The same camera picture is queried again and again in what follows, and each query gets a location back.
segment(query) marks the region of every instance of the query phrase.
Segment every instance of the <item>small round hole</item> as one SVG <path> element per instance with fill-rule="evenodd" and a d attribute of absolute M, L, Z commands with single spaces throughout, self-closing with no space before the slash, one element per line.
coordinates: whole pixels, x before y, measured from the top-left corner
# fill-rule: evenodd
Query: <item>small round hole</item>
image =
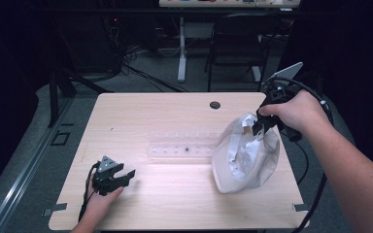
<path fill-rule="evenodd" d="M 219 109 L 220 108 L 220 102 L 213 101 L 210 103 L 211 109 Z"/>

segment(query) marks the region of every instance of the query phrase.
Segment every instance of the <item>wooden table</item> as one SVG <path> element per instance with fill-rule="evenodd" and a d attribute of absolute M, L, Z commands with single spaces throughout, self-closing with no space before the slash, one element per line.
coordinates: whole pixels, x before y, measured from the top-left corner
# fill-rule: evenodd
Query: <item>wooden table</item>
<path fill-rule="evenodd" d="M 211 157 L 154 157 L 151 134 L 199 132 L 219 135 L 234 118 L 254 113 L 262 93 L 108 93 L 94 106 L 57 204 L 52 230 L 72 229 L 78 219 L 87 173 L 107 155 L 124 163 L 121 176 L 136 176 L 99 225 L 102 230 L 295 228 L 305 213 L 284 146 L 278 166 L 261 187 L 221 194 Z M 219 109 L 210 103 L 218 101 Z"/>

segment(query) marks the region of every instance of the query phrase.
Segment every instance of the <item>plastic bag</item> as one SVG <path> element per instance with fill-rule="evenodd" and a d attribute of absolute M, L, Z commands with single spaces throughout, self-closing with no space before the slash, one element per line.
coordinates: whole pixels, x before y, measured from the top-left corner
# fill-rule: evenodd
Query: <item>plastic bag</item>
<path fill-rule="evenodd" d="M 252 132 L 256 116 L 246 114 L 233 120 L 220 136 L 212 165 L 218 190 L 237 192 L 263 185 L 274 173 L 280 140 L 271 129 L 261 140 Z"/>

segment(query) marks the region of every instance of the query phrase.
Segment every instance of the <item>small object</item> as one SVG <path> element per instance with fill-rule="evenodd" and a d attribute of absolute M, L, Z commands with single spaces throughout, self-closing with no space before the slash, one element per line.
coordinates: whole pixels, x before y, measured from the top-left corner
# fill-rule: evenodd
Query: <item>small object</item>
<path fill-rule="evenodd" d="M 115 178 L 114 174 L 123 169 L 123 163 L 116 163 L 108 156 L 103 156 L 102 161 L 97 163 L 97 169 L 93 176 L 93 188 L 100 195 L 107 195 L 121 186 L 128 186 L 129 181 L 135 177 L 135 170 L 125 176 Z"/>

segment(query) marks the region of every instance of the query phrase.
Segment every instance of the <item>forearm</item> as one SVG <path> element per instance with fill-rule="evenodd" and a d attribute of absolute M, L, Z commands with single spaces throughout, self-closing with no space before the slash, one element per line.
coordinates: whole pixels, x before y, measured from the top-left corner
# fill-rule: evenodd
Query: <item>forearm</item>
<path fill-rule="evenodd" d="M 303 134 L 355 232 L 373 232 L 373 162 L 326 122 Z"/>
<path fill-rule="evenodd" d="M 81 221 L 78 222 L 78 224 L 74 227 L 74 229 L 71 232 L 77 232 L 77 233 L 92 233 L 95 231 L 96 226 L 98 225 L 100 221 L 99 216 L 94 216 L 89 212 L 86 212 Z"/>

